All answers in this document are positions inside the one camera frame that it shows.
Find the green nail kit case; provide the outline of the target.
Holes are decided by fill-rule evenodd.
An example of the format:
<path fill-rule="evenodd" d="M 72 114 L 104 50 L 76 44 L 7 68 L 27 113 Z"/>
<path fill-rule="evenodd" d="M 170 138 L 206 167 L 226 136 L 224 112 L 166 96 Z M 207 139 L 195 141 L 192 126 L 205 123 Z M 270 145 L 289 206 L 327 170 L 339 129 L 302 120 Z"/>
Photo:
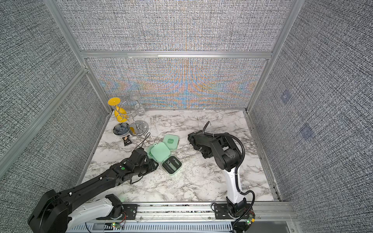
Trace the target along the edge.
<path fill-rule="evenodd" d="M 175 151 L 178 148 L 179 137 L 176 135 L 167 134 L 164 136 L 163 143 L 165 143 L 170 151 Z"/>
<path fill-rule="evenodd" d="M 153 160 L 155 160 L 169 175 L 175 175 L 181 169 L 182 162 L 176 156 L 171 154 L 171 151 L 165 143 L 161 142 L 153 145 L 154 147 L 151 150 Z M 175 166 L 176 171 L 171 169 L 169 162 Z"/>
<path fill-rule="evenodd" d="M 151 154 L 151 150 L 152 150 L 153 147 L 154 147 L 154 145 L 150 145 L 149 147 L 147 147 L 147 148 L 145 149 L 145 151 L 147 152 L 147 155 L 148 155 L 148 157 L 149 157 L 150 159 L 153 159 L 153 156 L 152 156 L 152 154 Z"/>

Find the large clipper table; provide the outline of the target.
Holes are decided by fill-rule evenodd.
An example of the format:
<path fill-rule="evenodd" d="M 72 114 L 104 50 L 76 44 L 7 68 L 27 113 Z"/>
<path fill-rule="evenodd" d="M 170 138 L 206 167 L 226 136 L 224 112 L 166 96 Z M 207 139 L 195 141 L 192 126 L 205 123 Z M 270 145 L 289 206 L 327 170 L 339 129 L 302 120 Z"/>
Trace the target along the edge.
<path fill-rule="evenodd" d="M 171 169 L 172 169 L 173 171 L 176 171 L 175 166 L 174 166 L 171 162 L 169 162 L 169 166 L 171 167 Z"/>

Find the green nail kit case front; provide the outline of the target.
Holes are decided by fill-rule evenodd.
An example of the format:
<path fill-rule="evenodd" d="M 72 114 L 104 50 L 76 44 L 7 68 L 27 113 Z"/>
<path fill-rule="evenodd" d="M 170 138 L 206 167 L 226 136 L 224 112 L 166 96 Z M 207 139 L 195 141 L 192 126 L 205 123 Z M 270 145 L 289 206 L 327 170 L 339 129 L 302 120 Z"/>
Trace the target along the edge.
<path fill-rule="evenodd" d="M 152 154 L 151 154 L 151 150 L 152 150 L 153 147 L 154 147 L 154 145 L 150 145 L 149 147 L 147 147 L 147 148 L 145 149 L 145 151 L 147 152 L 147 155 L 148 155 L 148 157 L 149 157 L 150 159 L 153 159 L 153 156 L 152 156 Z"/>

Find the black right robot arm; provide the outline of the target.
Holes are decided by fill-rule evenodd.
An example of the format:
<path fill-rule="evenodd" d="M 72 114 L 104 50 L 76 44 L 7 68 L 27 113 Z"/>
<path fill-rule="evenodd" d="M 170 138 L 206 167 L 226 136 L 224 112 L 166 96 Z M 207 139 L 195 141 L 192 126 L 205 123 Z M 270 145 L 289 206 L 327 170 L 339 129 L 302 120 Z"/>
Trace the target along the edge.
<path fill-rule="evenodd" d="M 228 213 L 238 219 L 252 210 L 255 202 L 254 191 L 244 192 L 241 187 L 240 167 L 245 159 L 245 147 L 236 136 L 229 133 L 207 132 L 209 123 L 202 130 L 190 133 L 187 140 L 203 158 L 214 158 L 217 166 L 224 171 Z"/>

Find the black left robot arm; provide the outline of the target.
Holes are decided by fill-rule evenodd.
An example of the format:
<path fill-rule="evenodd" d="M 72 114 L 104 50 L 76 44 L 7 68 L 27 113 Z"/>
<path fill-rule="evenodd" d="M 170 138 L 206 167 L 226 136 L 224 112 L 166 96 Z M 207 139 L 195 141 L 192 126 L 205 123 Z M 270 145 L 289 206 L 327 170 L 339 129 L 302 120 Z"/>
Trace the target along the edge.
<path fill-rule="evenodd" d="M 44 193 L 27 223 L 34 233 L 65 233 L 93 219 L 123 218 L 122 202 L 114 194 L 93 203 L 89 200 L 134 176 L 141 178 L 158 166 L 143 148 L 137 148 L 129 158 L 111 165 L 95 178 L 67 190 L 56 192 L 52 189 Z"/>

